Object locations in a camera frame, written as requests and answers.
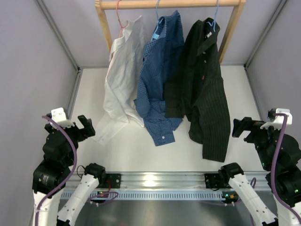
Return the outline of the dark pinstriped shirt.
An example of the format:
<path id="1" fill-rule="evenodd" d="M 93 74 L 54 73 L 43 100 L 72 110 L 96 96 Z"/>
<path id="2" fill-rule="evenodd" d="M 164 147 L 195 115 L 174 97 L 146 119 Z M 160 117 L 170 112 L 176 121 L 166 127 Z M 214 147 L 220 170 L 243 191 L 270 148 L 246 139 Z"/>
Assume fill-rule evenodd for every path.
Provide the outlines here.
<path id="1" fill-rule="evenodd" d="M 218 56 L 220 27 L 212 18 L 190 29 L 177 68 L 165 83 L 166 117 L 187 117 L 189 137 L 202 145 L 202 157 L 224 162 L 230 113 Z"/>

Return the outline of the light blue hanger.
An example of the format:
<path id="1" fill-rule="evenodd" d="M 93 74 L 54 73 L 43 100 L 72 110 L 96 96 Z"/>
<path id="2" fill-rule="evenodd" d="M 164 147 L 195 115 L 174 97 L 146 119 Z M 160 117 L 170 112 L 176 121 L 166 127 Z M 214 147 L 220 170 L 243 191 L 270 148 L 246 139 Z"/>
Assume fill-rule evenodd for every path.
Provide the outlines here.
<path id="1" fill-rule="evenodd" d="M 206 22 L 207 24 L 209 24 L 212 27 L 214 32 L 216 32 L 216 24 L 217 24 L 216 19 L 217 19 L 217 14 L 218 14 L 218 11 L 219 11 L 219 6 L 220 6 L 220 1 L 217 0 L 216 1 L 216 11 L 215 11 L 215 14 L 214 14 L 213 21 L 211 21 L 211 22 L 207 21 Z"/>

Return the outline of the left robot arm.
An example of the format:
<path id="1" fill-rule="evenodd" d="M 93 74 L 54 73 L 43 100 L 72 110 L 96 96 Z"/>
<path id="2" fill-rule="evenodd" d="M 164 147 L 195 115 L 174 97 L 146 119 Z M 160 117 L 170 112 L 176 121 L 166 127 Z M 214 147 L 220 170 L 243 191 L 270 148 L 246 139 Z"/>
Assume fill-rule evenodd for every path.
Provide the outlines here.
<path id="1" fill-rule="evenodd" d="M 32 190 L 34 197 L 34 226 L 72 226 L 95 188 L 106 184 L 105 167 L 91 163 L 85 167 L 80 183 L 60 210 L 61 195 L 67 181 L 77 166 L 79 142 L 95 135 L 91 119 L 78 116 L 83 128 L 66 116 L 56 119 L 54 115 L 44 116 L 48 121 L 48 132 L 43 145 L 43 161 L 33 172 Z"/>

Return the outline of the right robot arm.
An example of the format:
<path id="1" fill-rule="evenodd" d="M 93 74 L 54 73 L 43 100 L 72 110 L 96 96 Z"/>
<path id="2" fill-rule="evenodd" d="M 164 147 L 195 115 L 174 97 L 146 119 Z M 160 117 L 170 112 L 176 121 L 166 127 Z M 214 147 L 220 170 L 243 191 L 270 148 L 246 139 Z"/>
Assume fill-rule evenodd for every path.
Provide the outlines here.
<path id="1" fill-rule="evenodd" d="M 227 164 L 218 171 L 219 182 L 232 188 L 252 217 L 255 226 L 299 226 L 301 224 L 301 170 L 297 167 L 301 150 L 295 138 L 285 133 L 292 123 L 289 113 L 274 113 L 270 122 L 250 117 L 233 121 L 232 136 L 249 131 L 244 141 L 254 144 L 266 180 L 277 206 L 273 214 L 255 192 L 237 163 Z"/>

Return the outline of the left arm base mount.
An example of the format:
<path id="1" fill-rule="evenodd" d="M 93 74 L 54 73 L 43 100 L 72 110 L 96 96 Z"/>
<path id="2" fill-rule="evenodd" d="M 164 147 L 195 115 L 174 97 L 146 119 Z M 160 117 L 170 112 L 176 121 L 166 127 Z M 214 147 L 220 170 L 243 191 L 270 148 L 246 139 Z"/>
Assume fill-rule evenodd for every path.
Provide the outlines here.
<path id="1" fill-rule="evenodd" d="M 119 189 L 121 184 L 121 174 L 107 173 L 102 188 Z"/>

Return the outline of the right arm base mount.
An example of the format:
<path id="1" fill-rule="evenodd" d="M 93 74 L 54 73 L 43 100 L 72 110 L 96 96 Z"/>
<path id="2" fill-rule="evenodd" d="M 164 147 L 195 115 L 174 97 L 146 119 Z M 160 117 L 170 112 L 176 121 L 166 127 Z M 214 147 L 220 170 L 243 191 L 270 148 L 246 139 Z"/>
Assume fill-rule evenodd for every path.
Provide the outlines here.
<path id="1" fill-rule="evenodd" d="M 206 173 L 204 174 L 206 188 L 217 191 L 219 189 L 230 188 L 225 180 L 220 177 L 218 173 Z"/>

